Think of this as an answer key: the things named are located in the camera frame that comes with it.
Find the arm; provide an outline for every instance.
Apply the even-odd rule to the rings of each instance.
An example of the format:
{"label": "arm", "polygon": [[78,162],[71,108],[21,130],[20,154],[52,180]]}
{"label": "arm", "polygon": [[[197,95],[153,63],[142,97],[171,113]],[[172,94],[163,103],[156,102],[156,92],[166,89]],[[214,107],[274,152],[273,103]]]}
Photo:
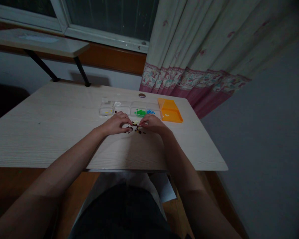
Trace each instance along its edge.
{"label": "arm", "polygon": [[172,131],[151,114],[140,121],[140,127],[158,133],[162,137],[167,167],[175,181],[195,237],[240,238],[213,203]]}
{"label": "arm", "polygon": [[42,238],[60,196],[86,168],[97,145],[107,135],[131,131],[122,128],[126,123],[132,125],[118,112],[55,160],[0,218],[0,238]]}

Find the plastic compartment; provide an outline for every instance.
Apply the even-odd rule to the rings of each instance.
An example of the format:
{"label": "plastic compartment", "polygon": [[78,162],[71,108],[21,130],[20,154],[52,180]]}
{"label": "plastic compartment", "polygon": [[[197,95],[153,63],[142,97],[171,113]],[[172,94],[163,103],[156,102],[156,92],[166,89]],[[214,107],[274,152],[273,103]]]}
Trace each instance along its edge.
{"label": "plastic compartment", "polygon": [[111,116],[113,114],[113,105],[114,101],[108,101],[107,98],[102,98],[99,115],[101,117]]}
{"label": "plastic compartment", "polygon": [[131,105],[130,116],[144,117],[147,114],[146,103],[140,101],[133,101]]}
{"label": "plastic compartment", "polygon": [[173,100],[158,98],[158,104],[162,110],[163,121],[183,123],[184,120]]}
{"label": "plastic compartment", "polygon": [[162,111],[159,107],[159,104],[154,104],[154,103],[147,103],[146,105],[146,113],[147,114],[154,114],[158,118],[162,119]]}
{"label": "plastic compartment", "polygon": [[131,114],[131,102],[128,101],[116,101],[114,103],[113,112],[122,111],[123,113],[130,115]]}

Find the wooden table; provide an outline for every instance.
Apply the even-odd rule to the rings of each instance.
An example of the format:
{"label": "wooden table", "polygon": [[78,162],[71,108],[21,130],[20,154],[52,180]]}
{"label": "wooden table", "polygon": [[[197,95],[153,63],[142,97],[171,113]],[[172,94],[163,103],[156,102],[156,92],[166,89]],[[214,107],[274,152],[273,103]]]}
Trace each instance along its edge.
{"label": "wooden table", "polygon": [[[156,103],[161,95],[108,86],[49,82],[0,118],[0,167],[46,168],[93,128],[102,97]],[[185,98],[164,96],[177,104],[183,123],[165,122],[196,170],[227,170],[226,163]],[[161,138],[131,132],[110,135],[87,169],[93,171],[166,171]]]}

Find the curtain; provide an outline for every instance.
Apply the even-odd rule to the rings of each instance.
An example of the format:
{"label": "curtain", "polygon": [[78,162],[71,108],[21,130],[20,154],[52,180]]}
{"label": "curtain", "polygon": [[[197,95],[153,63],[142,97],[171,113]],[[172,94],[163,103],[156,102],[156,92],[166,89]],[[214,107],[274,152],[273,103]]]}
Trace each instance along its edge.
{"label": "curtain", "polygon": [[140,91],[204,117],[299,38],[299,1],[160,0]]}

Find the black metal bracket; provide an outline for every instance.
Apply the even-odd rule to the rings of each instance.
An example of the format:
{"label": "black metal bracket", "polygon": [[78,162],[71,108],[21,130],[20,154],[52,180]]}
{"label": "black metal bracket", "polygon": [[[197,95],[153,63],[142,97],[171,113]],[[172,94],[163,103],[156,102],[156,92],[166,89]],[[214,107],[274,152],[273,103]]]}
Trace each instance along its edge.
{"label": "black metal bracket", "polygon": [[86,86],[86,87],[89,87],[89,86],[91,85],[91,83],[89,82],[89,80],[88,80],[87,77],[86,77],[86,74],[85,74],[85,72],[84,72],[84,69],[83,69],[83,67],[82,67],[82,64],[81,64],[81,62],[80,62],[79,57],[75,57],[75,58],[73,58],[73,59],[74,59],[76,65],[77,65],[77,67],[79,68],[79,71],[80,71],[80,73],[81,73],[81,75],[82,75],[82,77],[83,77],[83,80],[84,80],[84,82],[85,82],[85,86]]}
{"label": "black metal bracket", "polygon": [[47,67],[46,64],[38,57],[37,54],[34,53],[34,51],[31,50],[25,50],[23,49],[29,57],[31,57],[51,78],[54,82],[59,81],[60,79],[57,78],[57,76],[50,70],[50,68]]}
{"label": "black metal bracket", "polygon": [[[44,64],[44,62],[38,57],[37,54],[35,54],[34,51],[32,50],[26,50],[26,49],[23,49],[28,55],[29,57],[31,57],[51,78],[54,82],[57,82],[59,81],[60,79],[50,70],[50,68],[47,67],[46,64]],[[80,62],[80,59],[79,57],[75,57],[74,58],[74,61],[77,65],[77,67],[79,68],[79,71],[83,77],[83,80],[85,82],[85,86],[86,87],[89,87],[91,85],[91,83],[89,82],[89,80],[87,79],[86,77],[86,74],[84,72],[84,69],[82,67],[82,64]]]}

